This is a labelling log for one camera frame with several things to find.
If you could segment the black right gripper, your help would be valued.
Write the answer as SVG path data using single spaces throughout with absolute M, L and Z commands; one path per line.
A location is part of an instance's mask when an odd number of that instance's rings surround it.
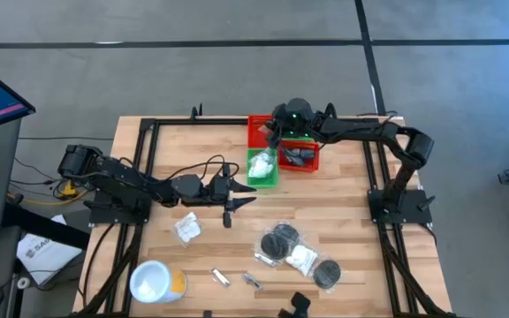
M 271 125 L 278 132 L 267 135 L 268 148 L 277 149 L 281 140 L 292 136 L 309 137 L 317 142 L 325 142 L 321 128 L 326 115 L 322 111 L 313 111 L 310 104 L 302 98 L 293 98 L 288 103 L 279 104 L 272 111 Z

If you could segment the white printed booklet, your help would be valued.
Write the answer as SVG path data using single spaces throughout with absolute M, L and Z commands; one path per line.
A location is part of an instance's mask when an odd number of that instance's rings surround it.
M 28 233 L 19 241 L 16 256 L 34 281 L 44 285 L 81 252 L 80 248 Z

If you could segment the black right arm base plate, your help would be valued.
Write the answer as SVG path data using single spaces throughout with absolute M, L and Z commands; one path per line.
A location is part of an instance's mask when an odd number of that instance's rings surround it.
M 435 199 L 427 197 L 423 190 L 407 190 L 398 201 L 383 198 L 383 190 L 368 192 L 370 218 L 374 223 L 418 223 L 432 222 L 429 204 Z

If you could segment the dark grey oblong toiletry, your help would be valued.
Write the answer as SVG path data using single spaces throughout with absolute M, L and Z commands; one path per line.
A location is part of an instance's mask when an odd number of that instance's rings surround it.
M 283 154 L 285 156 L 286 161 L 293 165 L 302 167 L 304 165 L 304 160 L 300 155 L 300 150 L 297 148 L 283 148 Z

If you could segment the black side desk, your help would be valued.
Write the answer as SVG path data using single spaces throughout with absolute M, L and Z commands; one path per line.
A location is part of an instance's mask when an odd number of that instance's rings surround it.
M 6 318 L 10 308 L 17 243 L 23 231 L 80 249 L 86 248 L 89 241 L 89 234 L 84 231 L 5 203 L 0 208 L 0 288 L 4 292 L 0 318 Z

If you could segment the black blurry object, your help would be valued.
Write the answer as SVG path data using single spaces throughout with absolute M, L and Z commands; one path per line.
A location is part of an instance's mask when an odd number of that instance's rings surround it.
M 295 292 L 291 298 L 291 304 L 294 308 L 292 312 L 281 309 L 277 318 L 308 318 L 308 309 L 311 305 L 310 299 L 300 292 Z

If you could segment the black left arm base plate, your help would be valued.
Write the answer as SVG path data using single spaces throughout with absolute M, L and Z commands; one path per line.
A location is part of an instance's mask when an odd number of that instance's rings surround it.
M 94 199 L 83 204 L 90 209 L 90 223 L 138 224 L 148 221 L 152 199 L 146 194 L 115 196 L 99 191 Z

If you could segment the red plastic mesh basket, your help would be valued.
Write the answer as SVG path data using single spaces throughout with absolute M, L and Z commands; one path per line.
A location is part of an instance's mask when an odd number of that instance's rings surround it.
M 285 156 L 282 151 L 283 148 L 313 149 L 315 151 L 315 158 L 310 161 L 304 161 L 304 165 L 302 167 L 293 166 L 286 161 Z M 303 172 L 314 172 L 314 171 L 318 170 L 318 166 L 319 166 L 319 146 L 314 142 L 300 141 L 300 140 L 283 140 L 280 144 L 279 149 L 278 149 L 278 166 L 282 170 L 296 170 L 296 171 L 303 171 Z
M 266 148 L 267 127 L 272 119 L 271 115 L 249 115 L 247 119 L 247 146 L 249 148 Z

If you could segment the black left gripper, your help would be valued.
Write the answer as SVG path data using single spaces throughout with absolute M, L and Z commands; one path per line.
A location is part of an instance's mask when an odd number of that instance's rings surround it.
M 207 185 L 204 185 L 197 175 L 183 175 L 171 181 L 174 193 L 180 198 L 180 202 L 186 207 L 213 207 L 223 206 L 223 225 L 225 228 L 232 227 L 231 212 L 255 201 L 255 197 L 233 198 L 229 200 L 230 192 L 251 193 L 256 189 L 242 185 L 231 178 L 231 165 L 224 163 L 220 171 L 213 176 Z

